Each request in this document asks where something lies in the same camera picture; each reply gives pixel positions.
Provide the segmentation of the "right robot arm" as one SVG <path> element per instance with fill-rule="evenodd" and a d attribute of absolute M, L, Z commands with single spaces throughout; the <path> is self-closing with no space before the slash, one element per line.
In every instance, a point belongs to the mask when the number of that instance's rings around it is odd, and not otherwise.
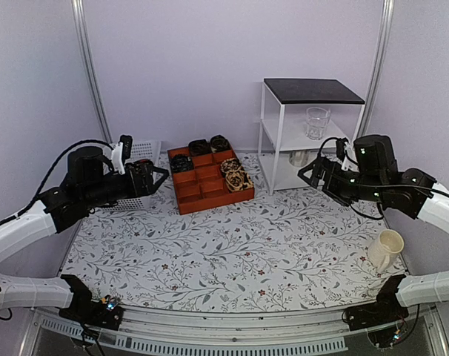
<path fill-rule="evenodd" d="M 379 210 L 397 210 L 449 234 L 449 190 L 418 168 L 398 170 L 389 136 L 361 136 L 336 141 L 337 159 L 321 154 L 298 171 L 298 177 L 345 207 L 360 200 Z M 387 279 L 370 308 L 376 323 L 386 323 L 399 307 L 449 301 L 449 271 Z"/>

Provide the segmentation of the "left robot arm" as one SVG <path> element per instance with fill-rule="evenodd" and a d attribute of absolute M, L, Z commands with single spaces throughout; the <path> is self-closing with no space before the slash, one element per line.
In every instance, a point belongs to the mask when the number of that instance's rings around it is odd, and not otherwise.
<path fill-rule="evenodd" d="M 115 145 L 85 139 L 63 150 L 59 156 L 67 160 L 67 173 L 61 184 L 46 189 L 42 181 L 23 209 L 0 221 L 0 263 L 67 230 L 96 208 L 156 193 L 168 170 L 149 159 L 131 162 L 132 147 L 132 137 L 123 135 Z M 41 279 L 0 274 L 0 310 L 17 307 L 56 307 L 65 317 L 90 322 L 100 304 L 74 275 Z"/>

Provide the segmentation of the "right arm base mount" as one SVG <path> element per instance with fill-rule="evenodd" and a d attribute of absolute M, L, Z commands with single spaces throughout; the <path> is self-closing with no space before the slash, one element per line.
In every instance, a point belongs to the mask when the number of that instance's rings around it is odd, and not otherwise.
<path fill-rule="evenodd" d="M 342 312 L 342 321 L 351 331 L 367 329 L 386 323 L 399 322 L 398 326 L 388 331 L 370 332 L 370 342 L 380 348 L 389 348 L 405 339 L 405 319 L 409 316 L 408 308 L 397 300 L 399 284 L 406 278 L 405 274 L 389 277 L 376 295 L 376 300 L 360 306 L 348 307 Z"/>

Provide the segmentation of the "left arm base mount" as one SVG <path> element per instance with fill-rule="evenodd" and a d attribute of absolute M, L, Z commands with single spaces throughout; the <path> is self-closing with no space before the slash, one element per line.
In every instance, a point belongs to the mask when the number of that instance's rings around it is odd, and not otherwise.
<path fill-rule="evenodd" d="M 85 326 L 119 330 L 124 309 L 119 306 L 118 300 L 107 295 L 104 302 L 95 301 L 91 290 L 78 277 L 63 274 L 60 278 L 69 285 L 73 297 L 67 308 L 59 309 L 59 317 Z"/>

